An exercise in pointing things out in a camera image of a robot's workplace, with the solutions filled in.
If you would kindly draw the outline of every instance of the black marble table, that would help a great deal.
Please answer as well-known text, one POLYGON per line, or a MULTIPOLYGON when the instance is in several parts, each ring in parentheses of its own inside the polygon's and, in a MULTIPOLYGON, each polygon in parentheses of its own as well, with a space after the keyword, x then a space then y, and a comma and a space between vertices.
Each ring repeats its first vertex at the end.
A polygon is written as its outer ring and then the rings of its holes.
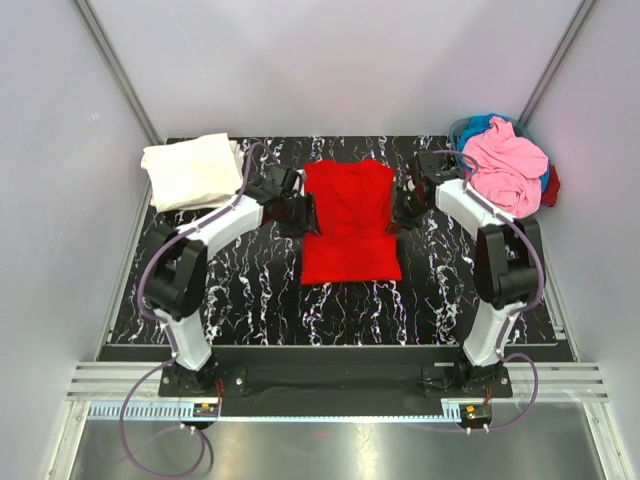
MULTIPOLYGON (((321 159, 374 158, 402 173, 419 150, 446 148, 446 137, 267 138, 279 162, 296 168, 321 159)), ((249 139, 239 139, 244 149, 249 139)), ((253 159, 264 172, 272 160, 253 159)), ((158 214, 149 207, 117 320, 108 343, 154 345, 166 340, 135 307, 144 237, 159 223, 177 226, 210 210, 158 214)), ((478 305, 472 238, 450 217, 430 212, 420 230, 398 239, 399 282, 300 285, 302 241, 280 238, 269 224, 224 248, 211 262, 201 307, 216 345, 455 344, 470 331, 478 305)), ((517 320, 511 341, 556 342, 544 304, 517 320)))

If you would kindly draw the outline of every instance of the gray wall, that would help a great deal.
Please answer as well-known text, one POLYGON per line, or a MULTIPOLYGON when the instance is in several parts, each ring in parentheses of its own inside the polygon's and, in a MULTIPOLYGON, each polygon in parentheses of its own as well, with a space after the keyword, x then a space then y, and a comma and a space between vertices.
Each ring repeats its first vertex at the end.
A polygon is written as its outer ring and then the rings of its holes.
POLYGON ((70 1, 1 2, 0 65, 0 476, 26 480, 96 348, 145 140, 70 1))
POLYGON ((639 18, 640 2, 600 2, 531 125, 564 181, 558 206, 541 217, 546 253, 638 473, 639 18))
POLYGON ((518 116, 578 0, 92 0, 161 136, 518 116))

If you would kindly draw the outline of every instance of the pink cloth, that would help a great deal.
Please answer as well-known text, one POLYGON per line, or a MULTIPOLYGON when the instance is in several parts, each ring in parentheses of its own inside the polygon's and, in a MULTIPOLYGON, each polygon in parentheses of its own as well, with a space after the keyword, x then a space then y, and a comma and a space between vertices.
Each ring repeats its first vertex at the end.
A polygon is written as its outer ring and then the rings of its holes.
POLYGON ((471 137, 463 150, 480 166, 471 185, 505 212, 518 218, 531 215, 540 207, 540 176, 549 159, 529 140, 516 137, 511 122, 493 117, 490 123, 491 128, 471 137))

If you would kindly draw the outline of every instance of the metal frame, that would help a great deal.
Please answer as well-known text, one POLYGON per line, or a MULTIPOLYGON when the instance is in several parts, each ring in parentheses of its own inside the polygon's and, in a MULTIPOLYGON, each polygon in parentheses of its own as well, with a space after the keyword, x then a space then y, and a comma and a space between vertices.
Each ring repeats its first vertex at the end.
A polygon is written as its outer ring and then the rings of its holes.
MULTIPOLYGON (((124 400, 134 383, 158 364, 153 362, 86 362, 76 368, 67 394, 66 421, 60 435, 49 470, 49 480, 68 480, 72 472, 84 426, 91 405, 110 402, 117 405, 124 400)), ((634 478, 631 464, 615 424, 609 398, 602 383, 600 371, 594 363, 537 363, 540 374, 539 402, 580 403, 586 418, 607 479, 631 480, 634 478)), ((494 399, 496 403, 526 402, 531 395, 532 372, 528 364, 508 364, 514 397, 494 399)), ((155 405, 161 373, 152 375, 142 384, 134 401, 155 405)), ((163 405, 184 406, 186 399, 162 398, 163 405)), ((456 421, 460 403, 473 403, 476 399, 447 399, 443 401, 442 416, 436 417, 222 417, 226 422, 340 422, 340 423, 398 423, 456 421)), ((190 398, 189 402, 216 403, 214 398, 190 398)), ((177 421, 165 416, 162 420, 177 421)))
POLYGON ((113 293, 111 295, 111 300, 109 301, 109 310, 107 311, 107 315, 103 323, 99 343, 94 349, 94 360, 96 360, 98 358, 98 355, 100 355, 100 350, 102 349, 102 347, 111 340, 111 333, 116 321, 118 320, 118 312, 120 311, 122 298, 125 294, 127 280, 129 279, 129 273, 131 272, 131 267, 133 266, 133 258, 138 247, 138 241, 140 240, 140 235, 142 234, 142 229, 144 228, 144 219, 147 214, 147 209, 149 208, 149 203, 151 202, 151 195, 151 182, 147 180, 142 198, 140 199, 140 203, 136 210, 133 227, 131 228, 131 232, 129 234, 129 240, 127 240, 125 254, 122 258, 122 263, 120 264, 118 281, 116 282, 113 293))
POLYGON ((153 123, 151 123, 151 119, 149 115, 147 115, 135 88, 133 88, 131 80, 129 80, 127 72, 124 70, 120 59, 116 55, 91 2, 89 0, 72 0, 72 3, 82 18, 87 31, 91 35, 92 41, 104 60, 105 66, 113 76, 113 80, 120 89, 120 93, 127 102, 127 105, 131 108, 131 113, 133 113, 133 116, 138 121, 147 140, 152 145, 159 145, 161 141, 158 132, 153 126, 153 123))
POLYGON ((549 88, 549 85, 556 76, 560 65, 564 62, 567 54, 576 41, 578 34, 586 24, 598 2, 599 0, 582 0, 580 5, 578 5, 573 17, 569 21, 569 25, 567 25, 566 30, 562 34, 560 42, 558 42, 556 49, 553 51, 551 58, 547 62, 547 66, 542 72, 538 83, 536 83, 533 92, 531 92, 531 95, 520 114, 519 120, 523 125, 529 125, 529 122, 531 122, 533 113, 538 108, 540 100, 547 91, 547 88, 549 88))
MULTIPOLYGON (((544 235, 542 236, 542 248, 544 250, 547 250, 544 235)), ((547 273, 547 283, 544 289, 544 299, 549 311, 549 315, 551 316, 556 339, 566 340, 569 343, 569 347, 571 348, 573 360, 579 362, 580 353, 578 351, 575 336, 573 335, 571 327, 568 324, 566 316, 564 314, 564 312, 566 312, 566 308, 562 300, 562 295, 557 288, 557 277, 553 267, 551 266, 551 262, 547 262, 545 264, 545 270, 547 273)))

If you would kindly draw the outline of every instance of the pile of clothes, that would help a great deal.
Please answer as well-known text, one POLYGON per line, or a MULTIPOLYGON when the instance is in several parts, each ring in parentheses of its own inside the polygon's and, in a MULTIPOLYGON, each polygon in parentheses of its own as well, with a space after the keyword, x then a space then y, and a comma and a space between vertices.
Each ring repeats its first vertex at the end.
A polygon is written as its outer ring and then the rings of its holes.
MULTIPOLYGON (((516 135, 508 118, 472 117, 457 148, 478 162, 471 185, 505 212, 523 218, 540 205, 556 204, 560 180, 555 167, 531 140, 516 135)), ((473 165, 462 161, 470 174, 473 165)))

